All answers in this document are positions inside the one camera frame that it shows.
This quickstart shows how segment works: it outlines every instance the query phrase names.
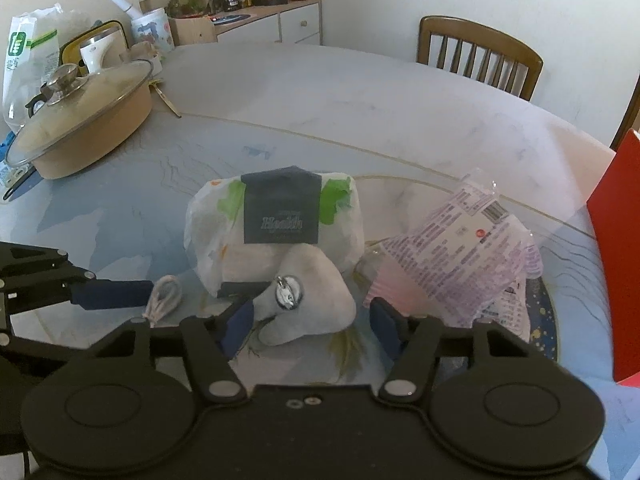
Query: gray label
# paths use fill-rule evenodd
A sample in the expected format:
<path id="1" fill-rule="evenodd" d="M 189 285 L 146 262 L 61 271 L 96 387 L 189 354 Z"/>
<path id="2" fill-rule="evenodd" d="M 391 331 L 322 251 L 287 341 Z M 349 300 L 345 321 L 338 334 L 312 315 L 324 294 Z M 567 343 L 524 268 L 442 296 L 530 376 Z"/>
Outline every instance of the gray label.
<path id="1" fill-rule="evenodd" d="M 246 184 L 244 243 L 318 243 L 320 175 L 292 166 L 241 179 Z"/>

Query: pot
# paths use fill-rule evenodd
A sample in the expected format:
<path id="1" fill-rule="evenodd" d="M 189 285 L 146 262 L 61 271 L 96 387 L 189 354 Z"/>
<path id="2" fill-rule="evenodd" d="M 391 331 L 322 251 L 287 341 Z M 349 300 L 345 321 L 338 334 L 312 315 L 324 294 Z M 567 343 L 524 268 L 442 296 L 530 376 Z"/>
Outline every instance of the pot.
<path id="1" fill-rule="evenodd" d="M 146 82 L 152 70 L 148 60 L 136 60 L 78 77 L 77 65 L 61 65 L 27 104 L 31 118 L 9 147 L 6 163 L 17 168 L 31 162 L 43 178 L 54 179 L 104 157 L 151 112 Z M 44 104 L 34 114 L 38 102 Z"/>

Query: round dining table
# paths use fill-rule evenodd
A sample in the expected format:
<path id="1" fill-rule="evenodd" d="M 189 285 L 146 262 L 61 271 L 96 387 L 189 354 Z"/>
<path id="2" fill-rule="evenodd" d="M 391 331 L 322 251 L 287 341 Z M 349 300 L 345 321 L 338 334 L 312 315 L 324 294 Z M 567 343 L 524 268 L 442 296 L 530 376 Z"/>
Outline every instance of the round dining table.
<path id="1" fill-rule="evenodd" d="M 602 478 L 640 476 L 640 390 L 612 380 L 607 287 L 585 206 L 613 158 L 609 148 L 491 86 L 339 48 L 182 46 L 167 55 L 161 77 L 182 118 L 154 99 L 145 123 L 91 167 L 59 180 L 33 175 L 0 205 L 1 240 L 62 249 L 98 278 L 178 276 L 184 299 L 161 322 L 177 324 L 228 305 L 203 288 L 183 243 L 189 200 L 208 181 L 293 165 L 348 173 L 366 240 L 380 240 L 417 226 L 480 168 L 497 182 L 505 208 L 533 232 L 543 257 L 547 298 L 540 303 L 533 294 L 528 305 L 541 323 L 532 317 L 532 343 L 606 407 L 590 467 Z M 14 315 L 12 325 L 23 337 L 85 348 L 141 312 L 62 303 Z M 161 360 L 159 368 L 184 377 L 177 361 Z M 377 388 L 388 372 L 363 313 L 345 340 L 247 345 L 232 367 L 248 388 Z M 13 458 L 0 461 L 0 478 L 19 472 Z"/>

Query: circular black disc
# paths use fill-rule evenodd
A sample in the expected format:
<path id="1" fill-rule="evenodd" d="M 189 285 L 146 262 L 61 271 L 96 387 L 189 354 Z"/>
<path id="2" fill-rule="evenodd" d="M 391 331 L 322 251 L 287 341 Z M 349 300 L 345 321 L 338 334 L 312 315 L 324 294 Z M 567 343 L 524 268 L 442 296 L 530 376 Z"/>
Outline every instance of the circular black disc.
<path id="1" fill-rule="evenodd" d="M 21 411 L 34 452 L 95 472 L 135 468 L 165 454 L 193 419 L 184 386 L 130 358 L 71 362 L 31 390 Z"/>
<path id="2" fill-rule="evenodd" d="M 593 449 L 604 409 L 585 384 L 542 359 L 489 362 L 433 392 L 429 417 L 449 444 L 507 472 L 561 468 Z"/>

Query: black cable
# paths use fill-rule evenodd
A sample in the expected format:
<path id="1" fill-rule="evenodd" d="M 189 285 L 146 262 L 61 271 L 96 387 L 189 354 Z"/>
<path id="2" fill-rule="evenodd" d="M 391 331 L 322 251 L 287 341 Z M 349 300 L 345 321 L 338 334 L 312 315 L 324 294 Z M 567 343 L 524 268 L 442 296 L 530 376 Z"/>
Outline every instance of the black cable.
<path id="1" fill-rule="evenodd" d="M 27 478 L 27 475 L 31 472 L 31 465 L 29 464 L 29 452 L 22 452 L 22 463 L 24 464 L 24 477 Z"/>

